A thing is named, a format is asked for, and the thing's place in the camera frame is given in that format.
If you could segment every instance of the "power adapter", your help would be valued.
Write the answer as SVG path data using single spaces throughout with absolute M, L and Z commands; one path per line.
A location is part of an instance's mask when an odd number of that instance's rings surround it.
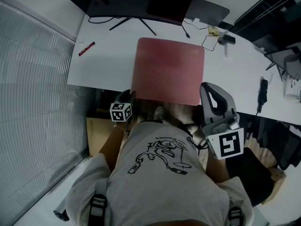
M 235 44 L 236 40 L 234 37 L 225 34 L 222 38 L 218 40 L 218 43 L 221 45 L 225 45 L 226 43 Z

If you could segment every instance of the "black device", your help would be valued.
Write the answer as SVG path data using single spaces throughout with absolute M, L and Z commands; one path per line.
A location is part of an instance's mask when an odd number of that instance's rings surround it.
M 264 105 L 264 103 L 266 103 L 268 101 L 268 98 L 267 98 L 268 84 L 269 84 L 269 82 L 265 79 L 261 80 L 261 82 L 260 82 L 257 113 L 261 113 L 262 106 Z
M 71 1 L 90 17 L 139 18 L 181 25 L 192 0 Z
M 225 43 L 235 44 L 235 43 L 236 43 L 236 40 L 235 40 L 234 37 L 225 34 L 222 38 L 220 38 L 220 39 L 218 40 L 218 42 L 219 42 L 219 44 L 221 44 L 221 45 L 225 45 Z

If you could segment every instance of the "monitor stand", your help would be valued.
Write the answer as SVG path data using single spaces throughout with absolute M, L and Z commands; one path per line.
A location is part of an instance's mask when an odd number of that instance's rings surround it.
M 265 71 L 267 71 L 267 70 L 269 70 L 271 67 L 273 67 L 274 65 L 276 65 L 275 63 L 271 63 L 267 68 L 266 68 L 266 70 Z M 283 81 L 283 79 L 282 79 L 282 75 L 284 75 L 284 73 L 285 73 L 285 71 L 283 70 L 283 72 L 281 73 L 281 71 L 280 71 L 280 69 L 279 69 L 279 67 L 278 67 L 278 65 L 276 65 L 276 67 L 277 67 L 277 69 L 278 69 L 278 72 L 279 72 L 279 74 L 280 74 L 280 78 L 281 78 L 281 81 Z
M 122 25 L 123 23 L 125 23 L 126 21 L 130 20 L 132 17 L 127 17 L 125 19 L 123 19 L 120 23 L 116 24 L 114 27 L 110 28 L 110 31 L 116 27 L 118 27 L 119 25 Z M 141 19 L 139 18 L 139 20 L 156 36 L 155 32 Z

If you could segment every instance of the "computer monitor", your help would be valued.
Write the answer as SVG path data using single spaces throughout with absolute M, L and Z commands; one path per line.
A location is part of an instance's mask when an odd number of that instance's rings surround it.
M 90 17 L 133 17 L 181 25 L 192 0 L 71 0 Z

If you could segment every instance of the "black buckle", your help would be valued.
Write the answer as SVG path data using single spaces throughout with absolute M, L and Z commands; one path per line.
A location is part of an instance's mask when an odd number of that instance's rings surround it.
M 89 226 L 104 226 L 105 208 L 107 207 L 107 198 L 102 194 L 96 194 L 91 201 L 89 215 Z
M 242 226 L 244 223 L 244 217 L 239 207 L 233 207 L 229 210 L 228 219 L 231 226 Z

